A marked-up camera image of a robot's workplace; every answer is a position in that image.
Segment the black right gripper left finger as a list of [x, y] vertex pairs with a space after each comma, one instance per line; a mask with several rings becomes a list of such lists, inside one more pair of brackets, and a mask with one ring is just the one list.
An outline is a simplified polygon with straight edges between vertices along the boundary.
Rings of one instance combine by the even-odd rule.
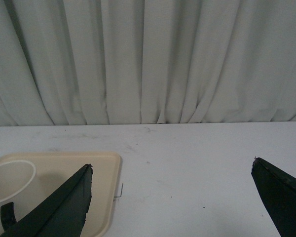
[[85, 164], [25, 217], [16, 220], [15, 203], [0, 207], [2, 237], [79, 237], [92, 199], [91, 164]]

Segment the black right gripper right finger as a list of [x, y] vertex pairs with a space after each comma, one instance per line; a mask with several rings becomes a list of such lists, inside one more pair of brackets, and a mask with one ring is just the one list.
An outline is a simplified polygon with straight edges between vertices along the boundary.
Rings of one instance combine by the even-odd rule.
[[280, 236], [296, 237], [296, 178], [262, 158], [255, 158], [251, 175]]

